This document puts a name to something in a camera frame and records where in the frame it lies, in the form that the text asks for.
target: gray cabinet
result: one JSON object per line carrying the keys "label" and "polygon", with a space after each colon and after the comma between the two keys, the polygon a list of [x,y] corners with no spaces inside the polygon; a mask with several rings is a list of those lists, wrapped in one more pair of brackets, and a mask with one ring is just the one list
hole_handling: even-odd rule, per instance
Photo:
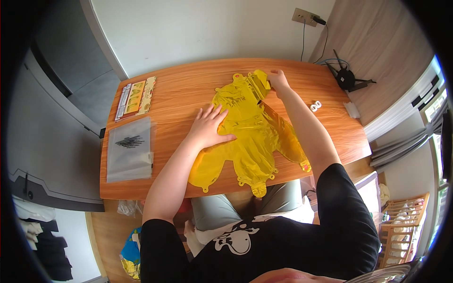
{"label": "gray cabinet", "polygon": [[12,192],[41,205],[103,211],[100,129],[46,79],[29,52],[15,83],[8,119]]}

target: wooden crib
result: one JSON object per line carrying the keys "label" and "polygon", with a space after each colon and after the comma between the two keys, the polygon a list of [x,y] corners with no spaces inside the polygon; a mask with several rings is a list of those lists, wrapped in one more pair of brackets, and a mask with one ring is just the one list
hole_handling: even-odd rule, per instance
{"label": "wooden crib", "polygon": [[417,245],[428,199],[429,192],[411,198],[389,201],[383,212],[390,216],[390,220],[381,224],[379,238],[382,251],[379,253],[376,268],[412,260],[412,255],[416,252],[413,250],[414,236],[417,237],[415,243]]}

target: window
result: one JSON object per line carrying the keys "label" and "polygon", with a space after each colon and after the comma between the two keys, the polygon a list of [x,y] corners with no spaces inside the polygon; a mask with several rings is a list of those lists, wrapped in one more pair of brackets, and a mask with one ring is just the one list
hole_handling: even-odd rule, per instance
{"label": "window", "polygon": [[448,184],[444,185],[445,187],[437,193],[437,207],[436,207],[436,220],[434,222],[433,234],[431,236],[431,240],[429,242],[428,248],[431,248],[431,245],[436,239],[437,231],[439,230],[440,224],[443,220],[443,215],[446,209],[446,202],[447,202],[447,192],[448,192]]}
{"label": "window", "polygon": [[[444,100],[447,98],[447,89],[444,89],[438,97],[433,99],[432,104],[424,110],[424,114],[426,115],[426,121],[431,122],[434,118],[436,113],[438,112],[439,108],[441,107]],[[436,219],[433,224],[433,230],[431,239],[428,245],[428,249],[431,248],[434,240],[436,239],[437,232],[439,230],[440,224],[442,223],[444,212],[446,209],[446,200],[447,200],[447,193],[448,193],[448,184],[447,180],[442,178],[443,171],[442,171],[442,157],[440,154],[441,147],[440,147],[440,135],[434,134],[433,138],[431,139],[431,149],[434,149],[435,163],[437,163],[436,167],[436,179],[437,179],[437,204],[436,204]]]}
{"label": "window", "polygon": [[[426,115],[426,119],[428,120],[428,122],[431,122],[431,120],[434,118],[434,115],[436,115],[437,111],[439,110],[439,108],[442,105],[445,98],[447,98],[446,89],[442,92],[442,94],[436,100],[434,100],[434,103],[425,110],[425,115]],[[435,154],[436,154],[436,159],[437,159],[439,186],[442,186],[443,184],[446,183],[446,180],[442,179],[443,172],[442,172],[442,158],[440,155],[440,135],[439,134],[434,134],[433,142],[434,142]]]}

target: wooden table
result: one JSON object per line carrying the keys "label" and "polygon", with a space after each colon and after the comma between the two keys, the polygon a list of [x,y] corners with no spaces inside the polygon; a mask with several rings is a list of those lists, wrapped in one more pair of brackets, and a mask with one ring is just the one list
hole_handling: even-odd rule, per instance
{"label": "wooden table", "polygon": [[[265,72],[270,72],[272,69],[282,69],[291,87],[308,106],[316,100],[322,103],[322,108],[316,111],[315,115],[332,137],[343,164],[359,160],[371,154],[362,125],[358,119],[349,117],[343,105],[344,102],[350,101],[349,98],[340,89],[327,67],[306,62],[264,58],[196,62],[150,72],[120,83],[110,110],[102,146],[101,198],[145,199],[154,179],[188,133],[198,109],[200,107],[206,108],[211,102],[215,94],[215,88],[231,83],[234,73],[245,75],[256,69],[261,69]],[[151,76],[157,76],[151,108],[146,114],[151,117],[152,121],[157,123],[152,178],[106,183],[109,131],[143,118],[142,115],[117,123],[114,121],[121,91],[128,83],[139,82]],[[283,103],[276,97],[275,92],[270,92],[264,102],[289,121]],[[311,175],[311,173],[303,172],[298,164],[288,161],[277,151],[274,152],[274,158],[275,166],[279,169],[279,173],[275,174],[274,180],[268,180],[267,185]],[[250,187],[248,185],[243,187],[238,185],[233,162],[227,160],[220,177],[209,187],[208,193],[203,193],[200,187],[188,184],[185,197],[216,195],[243,190],[250,190]]]}

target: gray curtain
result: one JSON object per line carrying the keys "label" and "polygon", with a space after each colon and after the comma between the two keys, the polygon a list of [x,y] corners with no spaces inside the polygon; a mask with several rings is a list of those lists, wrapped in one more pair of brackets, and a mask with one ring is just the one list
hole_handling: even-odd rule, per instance
{"label": "gray curtain", "polygon": [[445,99],[434,118],[424,128],[373,150],[370,166],[381,173],[393,162],[401,160],[419,149],[434,134],[440,134],[442,131],[442,115],[446,109],[447,100]]}

